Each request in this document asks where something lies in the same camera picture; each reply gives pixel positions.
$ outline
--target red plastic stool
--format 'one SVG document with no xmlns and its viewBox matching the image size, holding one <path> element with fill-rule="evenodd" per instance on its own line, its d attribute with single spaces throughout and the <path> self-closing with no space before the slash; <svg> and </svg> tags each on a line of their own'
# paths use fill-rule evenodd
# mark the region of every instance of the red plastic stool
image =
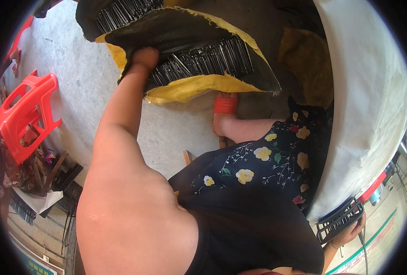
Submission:
<svg viewBox="0 0 407 275">
<path fill-rule="evenodd" d="M 50 97 L 58 88 L 57 77 L 49 73 L 43 77 L 37 77 L 37 70 L 27 76 L 22 83 L 14 89 L 0 107 L 0 134 L 16 163 L 19 165 L 27 159 L 39 144 L 54 128 L 62 125 L 62 120 L 54 122 L 51 113 Z M 20 99 L 13 107 L 10 104 L 20 95 Z M 36 105 L 39 104 L 42 116 Z M 45 129 L 38 125 L 43 119 Z M 20 144 L 20 139 L 25 135 L 28 124 L 31 123 L 39 132 L 37 139 L 28 147 Z"/>
</svg>

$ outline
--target electric cable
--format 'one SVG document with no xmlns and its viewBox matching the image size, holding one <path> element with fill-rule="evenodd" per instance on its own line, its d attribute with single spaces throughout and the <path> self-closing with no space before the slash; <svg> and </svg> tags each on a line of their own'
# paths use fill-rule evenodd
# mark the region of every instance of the electric cable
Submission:
<svg viewBox="0 0 407 275">
<path fill-rule="evenodd" d="M 365 254 L 365 275 L 368 275 L 368 259 L 367 259 L 367 250 L 365 247 L 365 226 L 364 226 L 364 233 L 360 232 L 358 234 L 359 239 L 361 241 L 362 247 L 364 248 L 364 254 Z"/>
</svg>

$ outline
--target hand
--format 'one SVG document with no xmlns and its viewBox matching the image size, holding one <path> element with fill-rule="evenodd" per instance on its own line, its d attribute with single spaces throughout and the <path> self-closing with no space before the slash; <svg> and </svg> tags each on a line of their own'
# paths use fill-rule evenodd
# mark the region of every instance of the hand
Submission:
<svg viewBox="0 0 407 275">
<path fill-rule="evenodd" d="M 152 47 L 145 47 L 133 54 L 132 66 L 143 65 L 149 72 L 155 69 L 159 59 L 159 51 Z"/>
<path fill-rule="evenodd" d="M 340 246 L 343 246 L 346 243 L 349 243 L 364 228 L 365 221 L 366 221 L 366 215 L 364 213 L 362 215 L 362 217 L 357 221 L 357 223 L 352 224 L 347 230 L 345 230 L 343 233 L 336 236 L 333 240 L 330 241 L 330 244 L 334 248 L 339 248 Z"/>
</svg>

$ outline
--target green sign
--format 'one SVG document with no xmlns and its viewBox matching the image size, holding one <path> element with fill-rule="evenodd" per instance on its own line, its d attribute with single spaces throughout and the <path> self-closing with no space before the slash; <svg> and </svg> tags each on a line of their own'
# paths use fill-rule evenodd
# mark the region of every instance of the green sign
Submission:
<svg viewBox="0 0 407 275">
<path fill-rule="evenodd" d="M 31 270 L 32 275 L 57 275 L 56 271 L 42 265 L 38 260 L 34 259 L 33 256 L 29 255 L 15 243 L 14 246 L 17 248 L 17 254 L 21 261 Z"/>
</svg>

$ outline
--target leg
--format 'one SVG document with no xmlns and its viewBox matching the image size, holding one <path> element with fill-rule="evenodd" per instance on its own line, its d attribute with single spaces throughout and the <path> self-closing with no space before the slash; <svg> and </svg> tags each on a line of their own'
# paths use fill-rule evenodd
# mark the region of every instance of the leg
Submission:
<svg viewBox="0 0 407 275">
<path fill-rule="evenodd" d="M 234 97 L 235 93 L 222 93 L 219 96 Z M 280 119 L 238 119 L 235 114 L 215 113 L 214 132 L 220 136 L 226 136 L 235 143 L 259 140 L 271 129 L 276 121 Z"/>
</svg>

